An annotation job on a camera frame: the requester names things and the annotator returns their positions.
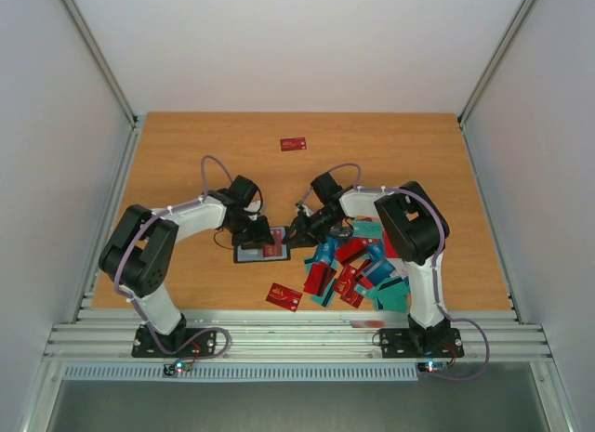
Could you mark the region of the red VIP card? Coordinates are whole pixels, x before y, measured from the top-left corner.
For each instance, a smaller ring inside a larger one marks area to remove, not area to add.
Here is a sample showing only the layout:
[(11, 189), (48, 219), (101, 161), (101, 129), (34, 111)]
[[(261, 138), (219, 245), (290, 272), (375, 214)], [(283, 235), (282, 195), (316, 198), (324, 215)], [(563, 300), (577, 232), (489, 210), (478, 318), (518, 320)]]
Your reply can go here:
[(265, 244), (262, 249), (264, 258), (267, 259), (281, 259), (284, 257), (284, 229), (274, 228), (271, 230), (273, 244)]
[(266, 301), (292, 312), (298, 310), (302, 293), (274, 282), (267, 293)]

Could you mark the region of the black leather card holder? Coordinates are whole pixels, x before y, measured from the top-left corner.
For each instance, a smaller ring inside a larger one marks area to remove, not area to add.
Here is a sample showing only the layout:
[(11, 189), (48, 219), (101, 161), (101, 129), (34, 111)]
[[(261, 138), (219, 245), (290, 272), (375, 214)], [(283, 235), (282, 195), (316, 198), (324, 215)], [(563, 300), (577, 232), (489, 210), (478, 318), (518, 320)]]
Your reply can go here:
[[(274, 228), (283, 228), (284, 235), (287, 230), (287, 226), (281, 227), (274, 227)], [(233, 262), (235, 264), (244, 264), (244, 263), (260, 263), (260, 262), (275, 262), (275, 261), (287, 261), (291, 259), (291, 251), (287, 245), (284, 245), (284, 257), (281, 259), (267, 259), (263, 257), (262, 249), (243, 249), (241, 246), (235, 246), (233, 249)]]

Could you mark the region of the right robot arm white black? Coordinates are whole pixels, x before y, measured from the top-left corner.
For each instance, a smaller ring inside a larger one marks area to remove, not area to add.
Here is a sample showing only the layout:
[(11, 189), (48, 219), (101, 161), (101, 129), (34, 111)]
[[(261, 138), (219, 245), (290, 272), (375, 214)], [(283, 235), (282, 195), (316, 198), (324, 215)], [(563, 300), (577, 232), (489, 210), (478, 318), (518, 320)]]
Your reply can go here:
[(322, 208), (311, 213), (298, 203), (297, 216), (283, 243), (291, 248), (314, 246), (347, 218), (379, 219), (390, 245), (404, 262), (409, 279), (411, 346), (419, 355), (434, 352), (451, 328), (443, 302), (441, 275), (449, 227), (427, 193), (415, 181), (396, 188), (344, 188), (330, 172), (316, 177), (311, 182), (311, 191)]

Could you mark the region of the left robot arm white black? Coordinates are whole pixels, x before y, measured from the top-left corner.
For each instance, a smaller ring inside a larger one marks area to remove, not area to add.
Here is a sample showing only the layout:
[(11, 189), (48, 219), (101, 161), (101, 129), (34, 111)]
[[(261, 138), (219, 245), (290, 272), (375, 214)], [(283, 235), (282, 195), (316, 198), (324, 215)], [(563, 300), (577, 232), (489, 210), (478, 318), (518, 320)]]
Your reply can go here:
[(225, 229), (233, 245), (244, 249), (272, 245), (263, 205), (257, 184), (238, 176), (229, 187), (210, 190), (186, 203), (158, 209), (133, 204), (125, 210), (100, 254), (99, 269), (141, 318), (134, 356), (208, 359), (217, 355), (217, 337), (224, 330), (188, 327), (165, 287), (171, 257), (178, 242), (204, 231)]

